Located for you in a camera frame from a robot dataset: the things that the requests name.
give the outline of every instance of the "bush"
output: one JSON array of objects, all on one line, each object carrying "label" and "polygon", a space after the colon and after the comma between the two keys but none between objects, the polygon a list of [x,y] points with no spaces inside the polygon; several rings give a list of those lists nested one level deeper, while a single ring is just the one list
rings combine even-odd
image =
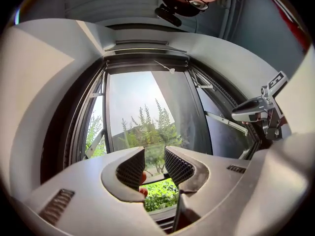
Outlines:
[{"label": "bush", "polygon": [[148,196],[144,201],[146,211],[154,211],[177,204],[178,189],[172,179],[143,185],[148,189]]}]

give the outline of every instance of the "sky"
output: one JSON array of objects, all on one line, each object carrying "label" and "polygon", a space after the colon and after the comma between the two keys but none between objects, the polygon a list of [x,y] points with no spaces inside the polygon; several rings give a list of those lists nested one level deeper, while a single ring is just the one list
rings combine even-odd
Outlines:
[{"label": "sky", "polygon": [[[96,99],[94,115],[102,115],[102,96]],[[162,109],[165,108],[170,116],[170,122],[174,118],[166,104],[166,101],[151,72],[132,72],[114,74],[110,77],[109,115],[112,136],[123,132],[122,118],[127,122],[127,128],[131,122],[131,116],[140,123],[139,108],[142,107],[144,117],[145,104],[149,108],[151,118],[158,119],[158,100]]]}]

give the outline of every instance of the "finger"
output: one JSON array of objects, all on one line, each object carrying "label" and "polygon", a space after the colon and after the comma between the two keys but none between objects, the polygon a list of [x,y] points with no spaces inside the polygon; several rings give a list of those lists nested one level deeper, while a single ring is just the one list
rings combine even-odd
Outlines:
[{"label": "finger", "polygon": [[145,197],[148,195],[148,190],[146,188],[140,187],[139,192],[142,193]]},{"label": "finger", "polygon": [[145,172],[142,172],[142,176],[141,176],[141,181],[140,181],[140,185],[142,185],[144,183],[144,181],[147,180],[147,175]]}]

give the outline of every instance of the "black textured grip pad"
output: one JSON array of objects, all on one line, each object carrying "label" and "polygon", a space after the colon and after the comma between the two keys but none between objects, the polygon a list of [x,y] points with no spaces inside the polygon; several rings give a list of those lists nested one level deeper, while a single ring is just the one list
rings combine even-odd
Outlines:
[{"label": "black textured grip pad", "polygon": [[139,190],[142,172],[144,171],[144,150],[120,164],[116,176],[120,182],[128,187]]},{"label": "black textured grip pad", "polygon": [[166,148],[165,167],[176,186],[191,178],[195,170],[192,164],[181,159]]}]

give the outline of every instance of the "vent grille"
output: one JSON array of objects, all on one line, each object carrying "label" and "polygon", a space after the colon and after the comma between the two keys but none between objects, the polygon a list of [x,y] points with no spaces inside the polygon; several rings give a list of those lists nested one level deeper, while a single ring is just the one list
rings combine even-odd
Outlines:
[{"label": "vent grille", "polygon": [[139,190],[142,172],[144,171],[144,150],[123,162],[116,170],[120,182],[128,187]]},{"label": "vent grille", "polygon": [[241,174],[244,174],[244,172],[246,170],[245,168],[238,167],[235,165],[230,165],[229,167],[227,167],[227,169],[230,171],[235,171],[235,172],[241,173]]},{"label": "vent grille", "polygon": [[54,226],[70,203],[73,195],[73,191],[61,189],[40,212],[39,216]]},{"label": "vent grille", "polygon": [[168,149],[165,149],[165,167],[176,186],[191,178],[194,174],[192,164],[184,161]]}]

